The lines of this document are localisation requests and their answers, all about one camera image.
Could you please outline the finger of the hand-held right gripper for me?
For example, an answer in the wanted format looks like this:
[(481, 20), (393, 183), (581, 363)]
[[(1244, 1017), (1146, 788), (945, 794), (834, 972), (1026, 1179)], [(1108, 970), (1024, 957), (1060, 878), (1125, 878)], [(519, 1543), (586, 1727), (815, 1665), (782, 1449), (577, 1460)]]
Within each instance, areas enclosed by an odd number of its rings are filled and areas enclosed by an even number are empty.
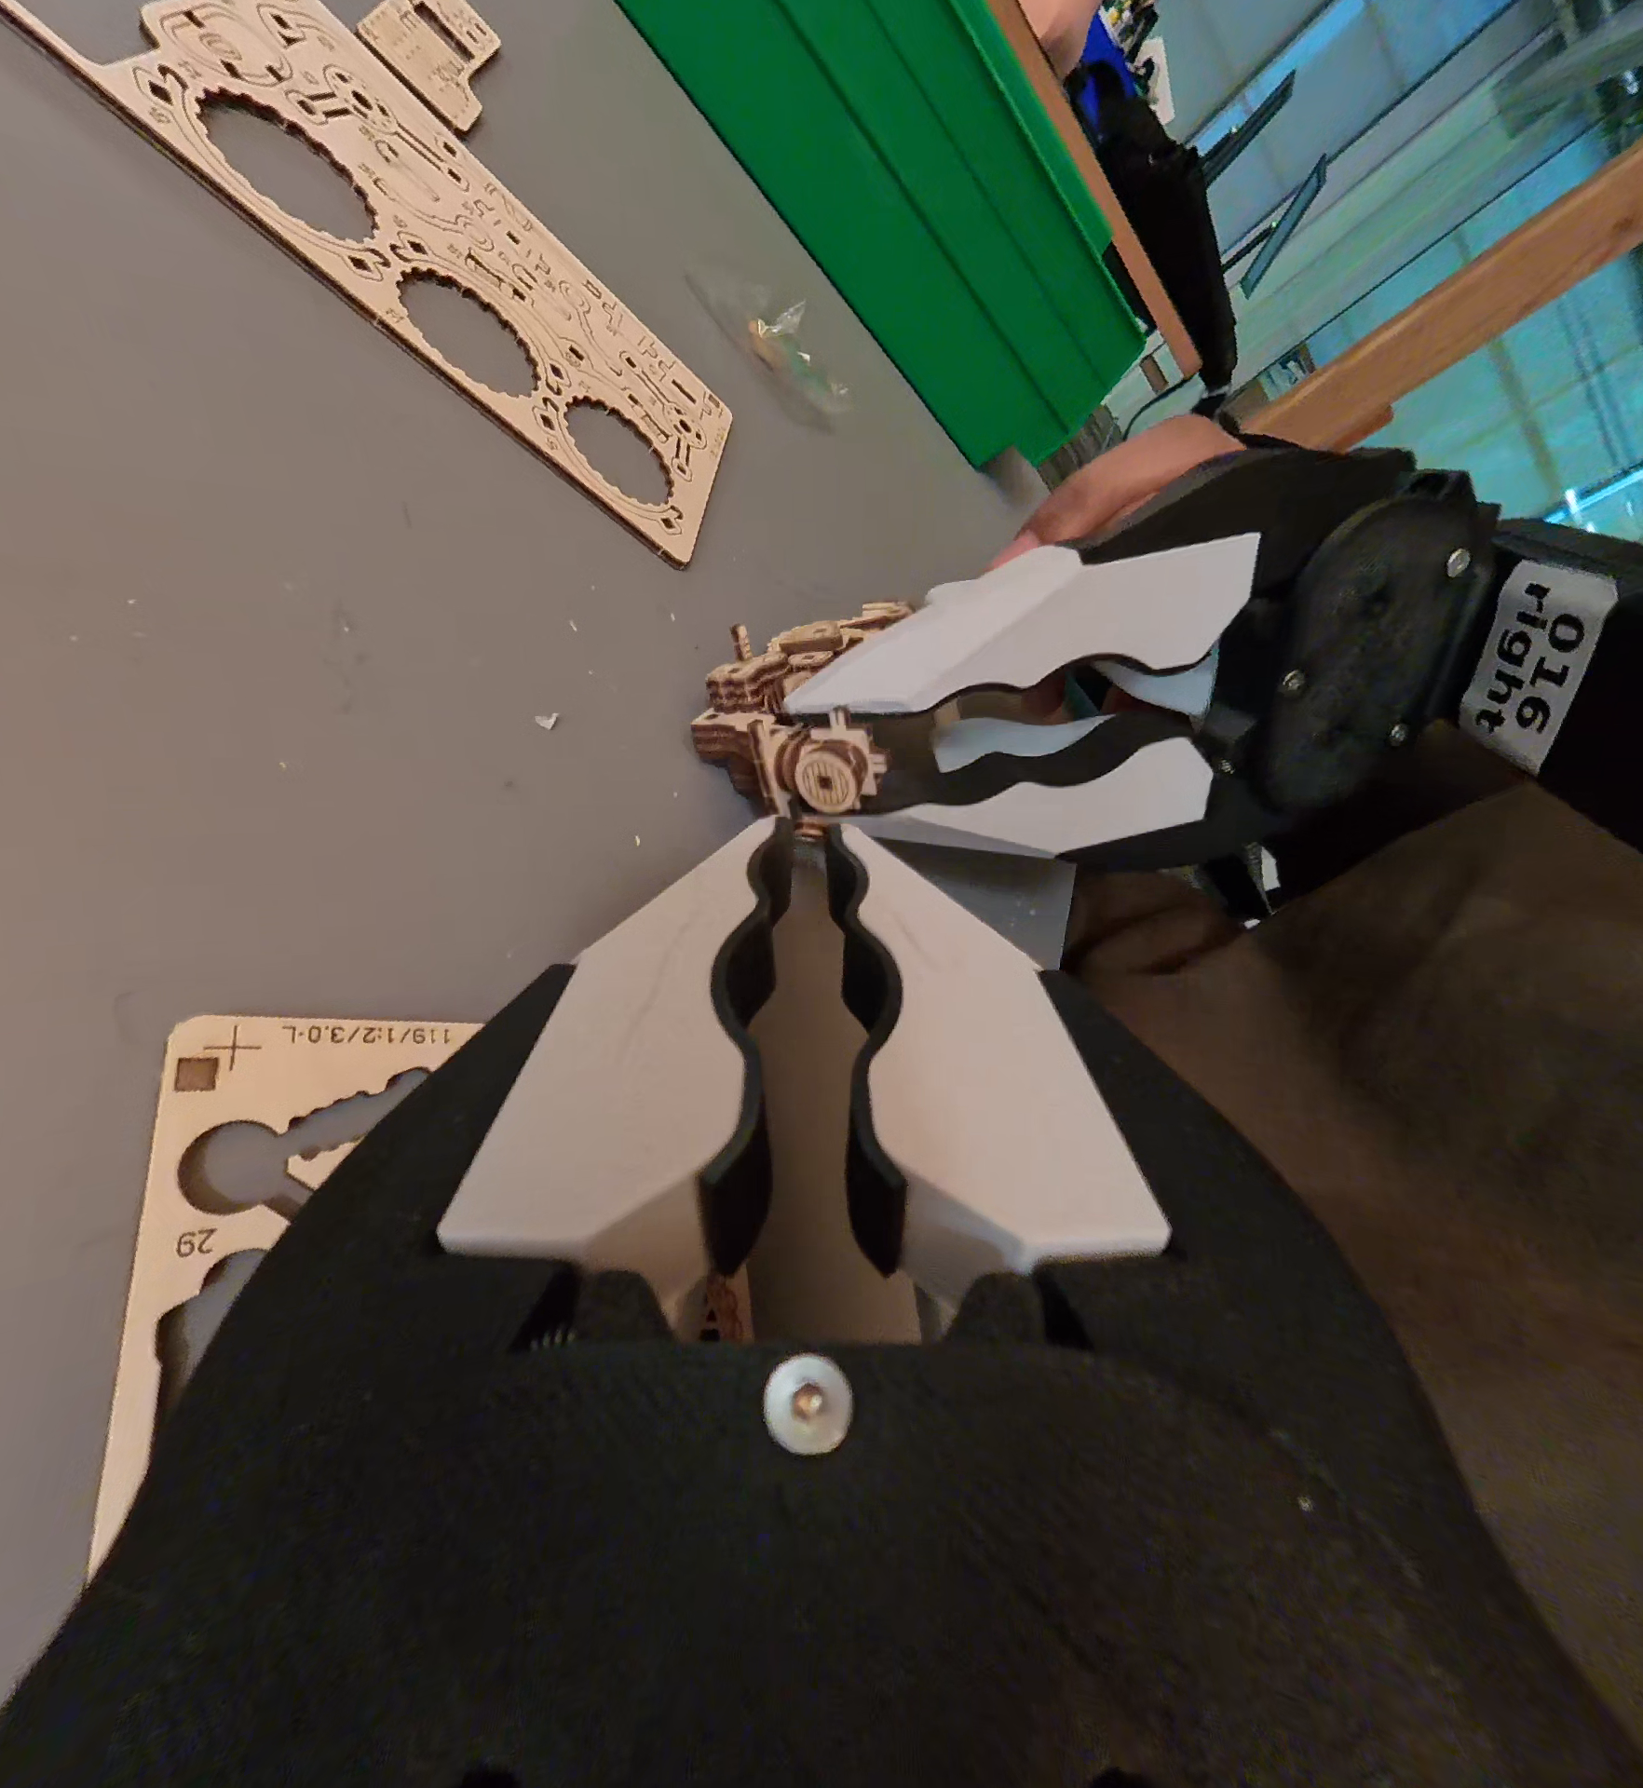
[(977, 688), (1028, 688), (1078, 660), (1189, 671), (1251, 596), (1262, 534), (1088, 563), (1033, 548), (928, 593), (917, 613), (832, 658), (785, 696), (789, 715), (926, 713)]
[(1200, 820), (1214, 780), (1185, 715), (968, 718), (853, 820), (883, 841), (1056, 859)]

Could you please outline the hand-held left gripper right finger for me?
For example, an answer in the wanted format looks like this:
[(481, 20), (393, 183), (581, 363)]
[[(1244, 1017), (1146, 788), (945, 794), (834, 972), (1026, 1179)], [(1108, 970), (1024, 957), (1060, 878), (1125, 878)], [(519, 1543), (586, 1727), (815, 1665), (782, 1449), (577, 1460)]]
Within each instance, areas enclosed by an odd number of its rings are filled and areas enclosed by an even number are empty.
[(842, 946), (842, 1107), (821, 1165), (898, 1327), (934, 1342), (977, 1282), (1169, 1252), (1172, 1224), (1060, 1011), (1058, 983), (857, 824), (821, 846)]

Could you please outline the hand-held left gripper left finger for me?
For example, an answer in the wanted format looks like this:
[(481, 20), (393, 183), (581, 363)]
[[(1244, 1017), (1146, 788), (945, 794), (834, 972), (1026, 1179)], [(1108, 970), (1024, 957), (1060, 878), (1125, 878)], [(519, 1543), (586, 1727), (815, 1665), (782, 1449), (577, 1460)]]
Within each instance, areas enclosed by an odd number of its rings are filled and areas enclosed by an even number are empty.
[(765, 818), (581, 951), (438, 1226), (455, 1254), (630, 1271), (678, 1333), (772, 1197), (752, 1023), (791, 824)]

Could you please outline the wooden puzzle model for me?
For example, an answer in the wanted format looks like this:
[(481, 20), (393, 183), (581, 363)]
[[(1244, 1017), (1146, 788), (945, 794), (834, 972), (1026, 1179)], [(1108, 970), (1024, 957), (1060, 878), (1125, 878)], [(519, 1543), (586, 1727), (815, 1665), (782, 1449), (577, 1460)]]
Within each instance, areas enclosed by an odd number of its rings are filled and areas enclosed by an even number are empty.
[(844, 709), (795, 715), (789, 696), (836, 658), (913, 613), (904, 602), (866, 602), (842, 619), (810, 621), (757, 649), (744, 623), (731, 628), (733, 655), (705, 681), (707, 703), (692, 722), (693, 748), (722, 767), (754, 807), (819, 839), (879, 790), (891, 754)]

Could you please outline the wooden gear puzzle sheet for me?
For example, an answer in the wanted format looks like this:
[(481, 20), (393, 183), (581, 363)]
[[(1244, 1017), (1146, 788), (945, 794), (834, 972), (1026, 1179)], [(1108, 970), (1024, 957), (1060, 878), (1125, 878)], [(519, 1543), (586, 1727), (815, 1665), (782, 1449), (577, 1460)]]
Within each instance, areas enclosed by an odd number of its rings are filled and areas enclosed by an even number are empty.
[[(85, 1575), (108, 1556), (147, 1470), (170, 1398), (168, 1316), (232, 1257), (275, 1246), (378, 1118), (478, 1028), (444, 1017), (209, 1013), (171, 1030)], [(273, 1143), (278, 1182), (233, 1199), (205, 1186), (203, 1156), (213, 1134), (241, 1126)]]

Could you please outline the grey desk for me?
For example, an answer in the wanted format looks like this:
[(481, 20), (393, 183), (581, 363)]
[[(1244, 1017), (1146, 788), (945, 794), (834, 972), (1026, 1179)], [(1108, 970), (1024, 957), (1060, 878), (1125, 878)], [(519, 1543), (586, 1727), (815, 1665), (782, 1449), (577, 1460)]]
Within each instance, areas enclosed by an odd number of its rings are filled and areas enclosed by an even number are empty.
[[(739, 807), (765, 632), (979, 568), (973, 469), (616, 3), (479, 3), (479, 155), (725, 397), (677, 568), (0, 18), (0, 1603), (81, 1573), (183, 1015), (483, 1015)], [(793, 420), (684, 277), (808, 300)]]

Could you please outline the person's right hand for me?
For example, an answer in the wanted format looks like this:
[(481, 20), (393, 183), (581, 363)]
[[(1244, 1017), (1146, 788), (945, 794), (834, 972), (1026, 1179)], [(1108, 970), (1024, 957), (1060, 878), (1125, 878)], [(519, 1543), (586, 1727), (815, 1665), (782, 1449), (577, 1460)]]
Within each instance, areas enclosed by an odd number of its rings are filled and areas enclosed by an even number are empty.
[(1208, 416), (1182, 414), (1153, 424), (1077, 469), (990, 566), (1001, 568), (1037, 548), (1097, 542), (1157, 491), (1240, 450), (1242, 440)]

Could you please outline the wooden beam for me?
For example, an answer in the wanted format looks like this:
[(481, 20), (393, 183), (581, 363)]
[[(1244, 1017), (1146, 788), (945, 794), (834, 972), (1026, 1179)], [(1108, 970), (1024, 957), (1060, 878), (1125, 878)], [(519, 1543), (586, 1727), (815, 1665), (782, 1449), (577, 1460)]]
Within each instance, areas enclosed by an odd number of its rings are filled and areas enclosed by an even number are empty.
[(1643, 138), (1244, 427), (1347, 450), (1394, 405), (1643, 243)]

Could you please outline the small clear plastic bag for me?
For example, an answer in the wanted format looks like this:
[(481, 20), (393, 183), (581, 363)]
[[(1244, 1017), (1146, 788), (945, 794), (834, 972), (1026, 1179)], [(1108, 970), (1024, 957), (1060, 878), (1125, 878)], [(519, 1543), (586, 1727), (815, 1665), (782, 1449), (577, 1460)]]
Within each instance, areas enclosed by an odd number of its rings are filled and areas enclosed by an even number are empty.
[(772, 285), (720, 268), (693, 268), (684, 281), (793, 420), (829, 431), (853, 410), (853, 392), (812, 350), (806, 298), (787, 301)]

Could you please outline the green bin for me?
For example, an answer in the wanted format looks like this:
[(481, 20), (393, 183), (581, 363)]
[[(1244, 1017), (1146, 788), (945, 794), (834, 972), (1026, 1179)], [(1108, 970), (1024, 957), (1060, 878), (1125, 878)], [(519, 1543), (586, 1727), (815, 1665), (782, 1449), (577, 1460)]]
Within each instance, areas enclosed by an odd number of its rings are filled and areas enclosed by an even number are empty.
[(968, 461), (1138, 360), (1114, 232), (986, 3), (624, 1)]

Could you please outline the background wooden table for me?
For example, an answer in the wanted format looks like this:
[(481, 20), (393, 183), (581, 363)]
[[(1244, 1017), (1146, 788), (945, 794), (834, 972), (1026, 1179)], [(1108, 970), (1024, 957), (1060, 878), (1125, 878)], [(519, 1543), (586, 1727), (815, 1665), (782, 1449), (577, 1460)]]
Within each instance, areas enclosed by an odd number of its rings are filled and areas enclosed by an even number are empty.
[(1152, 260), (1146, 243), (1133, 226), (1112, 181), (1101, 166), (1099, 155), (1078, 117), (1078, 110), (1065, 91), (1046, 40), (1035, 31), (1031, 16), (1020, 1), (988, 1), (986, 5), (1061, 136), (1067, 153), (1078, 166), (1082, 181), (1092, 191), (1110, 228), (1112, 249), (1120, 256), (1127, 279), (1131, 279), (1131, 285), (1137, 288), (1150, 324), (1165, 337), (1178, 369), (1184, 375), (1199, 378), (1204, 369), (1200, 347), (1195, 343), (1159, 268)]

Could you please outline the person's brown shirt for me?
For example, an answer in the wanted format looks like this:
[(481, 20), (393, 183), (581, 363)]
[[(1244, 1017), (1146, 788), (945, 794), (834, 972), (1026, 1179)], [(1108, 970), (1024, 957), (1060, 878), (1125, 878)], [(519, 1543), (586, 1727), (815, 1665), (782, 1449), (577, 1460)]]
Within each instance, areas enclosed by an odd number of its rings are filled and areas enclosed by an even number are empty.
[(1522, 782), (1255, 927), (1080, 874), (1063, 963), (1332, 1229), (1643, 1746), (1643, 856)]

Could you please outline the wooden sheet with round holes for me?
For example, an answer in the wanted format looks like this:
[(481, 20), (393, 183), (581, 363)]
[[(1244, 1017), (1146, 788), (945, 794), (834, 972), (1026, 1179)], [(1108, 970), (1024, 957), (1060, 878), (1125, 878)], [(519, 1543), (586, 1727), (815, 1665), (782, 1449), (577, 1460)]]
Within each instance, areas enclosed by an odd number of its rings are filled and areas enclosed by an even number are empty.
[[(136, 55), (83, 55), (27, 3), (0, 14), (232, 209), (678, 566), (697, 548), (729, 405), (650, 330), (327, 3), (145, 3)], [(355, 189), (363, 234), (303, 221), (233, 166), (205, 108), (247, 106)], [(434, 345), (408, 286), (455, 288), (494, 317), (528, 390), (478, 378)]]

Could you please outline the small wooden sheet piece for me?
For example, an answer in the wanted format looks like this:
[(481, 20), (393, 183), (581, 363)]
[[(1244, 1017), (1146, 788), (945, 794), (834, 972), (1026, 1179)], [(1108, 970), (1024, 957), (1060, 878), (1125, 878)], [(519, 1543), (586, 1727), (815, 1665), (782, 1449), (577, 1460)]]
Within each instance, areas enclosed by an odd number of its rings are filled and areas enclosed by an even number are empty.
[(378, 1), (357, 35), (459, 134), (479, 119), (476, 76), (500, 55), (498, 31), (468, 1)]

